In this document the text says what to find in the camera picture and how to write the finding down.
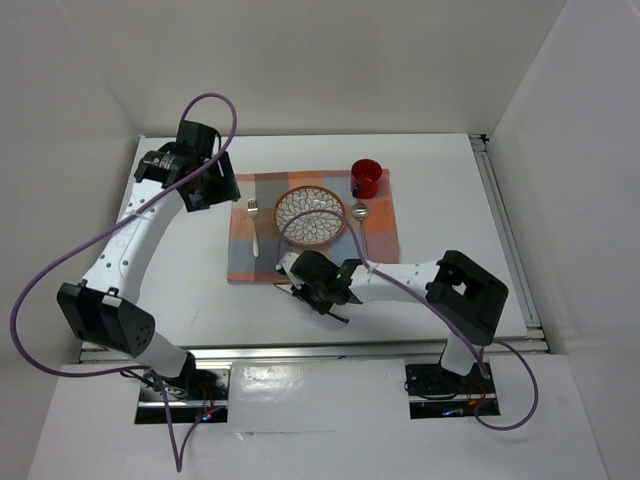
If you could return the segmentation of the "silver table knife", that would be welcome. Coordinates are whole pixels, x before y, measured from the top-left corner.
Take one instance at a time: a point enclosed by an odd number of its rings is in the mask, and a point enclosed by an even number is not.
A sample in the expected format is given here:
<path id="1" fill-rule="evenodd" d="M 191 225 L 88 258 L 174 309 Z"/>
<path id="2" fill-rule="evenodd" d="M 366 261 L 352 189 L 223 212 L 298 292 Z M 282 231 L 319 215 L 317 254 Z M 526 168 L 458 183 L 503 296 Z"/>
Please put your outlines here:
<path id="1" fill-rule="evenodd" d="M 277 288 L 278 290 L 284 292 L 285 294 L 292 296 L 293 293 L 291 292 L 291 287 L 289 285 L 286 284 L 274 284 L 274 287 Z M 332 312 L 327 312 L 326 316 L 329 316 L 331 318 L 333 318 L 334 320 L 340 322 L 341 324 L 348 324 L 350 322 L 350 319 L 347 317 L 343 317 L 340 315 L 337 315 L 335 313 Z"/>

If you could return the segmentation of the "floral patterned ceramic plate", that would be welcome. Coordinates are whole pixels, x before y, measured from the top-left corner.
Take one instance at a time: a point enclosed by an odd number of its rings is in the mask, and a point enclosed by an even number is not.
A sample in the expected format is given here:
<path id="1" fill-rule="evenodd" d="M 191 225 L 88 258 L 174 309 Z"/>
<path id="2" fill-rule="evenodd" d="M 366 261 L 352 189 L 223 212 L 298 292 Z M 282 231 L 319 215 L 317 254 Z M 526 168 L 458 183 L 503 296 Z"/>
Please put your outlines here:
<path id="1" fill-rule="evenodd" d="M 320 246 L 344 229 L 345 208 L 334 192 L 320 186 L 300 186 L 283 194 L 273 209 L 277 230 L 291 244 Z"/>

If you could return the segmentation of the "orange checked cloth placemat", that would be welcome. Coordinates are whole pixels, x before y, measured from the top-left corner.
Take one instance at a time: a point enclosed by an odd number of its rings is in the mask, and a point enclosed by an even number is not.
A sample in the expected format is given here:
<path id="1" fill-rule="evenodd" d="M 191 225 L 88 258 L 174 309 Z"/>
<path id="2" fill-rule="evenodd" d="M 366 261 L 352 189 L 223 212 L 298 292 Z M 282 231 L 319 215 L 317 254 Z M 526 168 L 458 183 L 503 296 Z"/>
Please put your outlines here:
<path id="1" fill-rule="evenodd" d="M 275 284 L 277 255 L 315 250 L 335 264 L 357 257 L 344 215 L 356 231 L 368 259 L 398 263 L 400 245 L 393 208 L 390 172 L 382 171 L 376 195 L 364 202 L 368 217 L 352 215 L 358 200 L 347 170 L 238 174 L 241 200 L 232 204 L 227 281 L 230 284 Z"/>

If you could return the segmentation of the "silver fork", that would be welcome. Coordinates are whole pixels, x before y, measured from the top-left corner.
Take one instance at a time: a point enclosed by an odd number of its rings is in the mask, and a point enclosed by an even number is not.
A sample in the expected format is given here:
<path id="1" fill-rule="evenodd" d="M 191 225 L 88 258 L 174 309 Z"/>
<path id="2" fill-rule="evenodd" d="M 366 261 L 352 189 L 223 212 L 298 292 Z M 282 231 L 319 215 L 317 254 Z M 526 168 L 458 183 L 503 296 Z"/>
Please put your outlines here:
<path id="1" fill-rule="evenodd" d="M 255 258 L 258 258 L 260 255 L 260 246 L 259 239 L 257 233 L 257 216 L 259 213 L 257 200 L 255 197 L 250 197 L 247 200 L 247 215 L 252 222 L 252 252 Z"/>

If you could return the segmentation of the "silver spoon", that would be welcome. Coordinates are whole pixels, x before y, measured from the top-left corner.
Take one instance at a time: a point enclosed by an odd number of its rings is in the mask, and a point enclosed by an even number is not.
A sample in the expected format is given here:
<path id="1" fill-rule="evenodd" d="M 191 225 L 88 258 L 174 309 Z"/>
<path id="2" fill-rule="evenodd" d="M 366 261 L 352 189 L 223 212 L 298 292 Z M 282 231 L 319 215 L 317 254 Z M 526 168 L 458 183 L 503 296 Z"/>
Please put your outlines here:
<path id="1" fill-rule="evenodd" d="M 361 239 L 362 239 L 362 251 L 365 257 L 368 257 L 368 248 L 365 231 L 365 221 L 369 216 L 369 210 L 367 206 L 362 202 L 357 202 L 352 206 L 352 216 L 358 221 L 360 225 Z"/>

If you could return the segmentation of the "red mug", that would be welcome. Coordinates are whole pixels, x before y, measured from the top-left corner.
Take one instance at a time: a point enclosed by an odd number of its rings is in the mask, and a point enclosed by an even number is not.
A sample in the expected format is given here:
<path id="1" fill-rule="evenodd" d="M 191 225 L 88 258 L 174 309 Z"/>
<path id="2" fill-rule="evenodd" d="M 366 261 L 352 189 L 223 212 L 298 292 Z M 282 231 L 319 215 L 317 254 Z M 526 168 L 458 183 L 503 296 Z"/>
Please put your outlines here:
<path id="1" fill-rule="evenodd" d="M 357 160 L 351 167 L 351 194 L 356 199 L 372 199 L 379 190 L 382 177 L 381 165 L 372 159 Z"/>

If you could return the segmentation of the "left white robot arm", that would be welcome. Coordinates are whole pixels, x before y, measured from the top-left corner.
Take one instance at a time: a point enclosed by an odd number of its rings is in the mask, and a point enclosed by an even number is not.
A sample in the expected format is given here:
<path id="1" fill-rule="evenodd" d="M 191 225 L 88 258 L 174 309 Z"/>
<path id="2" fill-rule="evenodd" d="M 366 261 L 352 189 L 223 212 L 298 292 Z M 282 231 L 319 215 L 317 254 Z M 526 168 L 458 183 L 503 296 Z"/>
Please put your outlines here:
<path id="1" fill-rule="evenodd" d="M 74 336 L 119 352 L 154 370 L 176 399 L 195 395 L 212 374 L 194 356 L 156 329 L 154 317 L 138 306 L 141 285 L 167 227 L 180 211 L 205 210 L 240 198 L 228 154 L 194 179 L 222 143 L 209 126 L 183 120 L 175 141 L 147 152 L 134 172 L 123 212 L 125 226 L 114 232 L 101 255 L 77 284 L 65 283 L 57 302 Z"/>

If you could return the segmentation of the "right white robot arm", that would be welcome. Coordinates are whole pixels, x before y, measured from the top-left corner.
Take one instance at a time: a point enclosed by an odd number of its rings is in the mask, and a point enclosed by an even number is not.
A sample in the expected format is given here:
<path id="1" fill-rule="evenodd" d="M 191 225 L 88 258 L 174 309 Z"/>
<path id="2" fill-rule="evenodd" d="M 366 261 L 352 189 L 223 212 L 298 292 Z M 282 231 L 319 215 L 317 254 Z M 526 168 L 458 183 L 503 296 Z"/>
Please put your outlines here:
<path id="1" fill-rule="evenodd" d="M 292 283 L 291 294 L 320 315 L 332 315 L 336 305 L 420 303 L 449 329 L 436 369 L 440 387 L 460 391 L 475 367 L 488 376 L 482 356 L 493 343 L 509 289 L 459 251 L 448 250 L 441 259 L 426 263 L 367 264 L 349 259 L 338 266 L 306 250 L 285 254 L 276 271 Z"/>

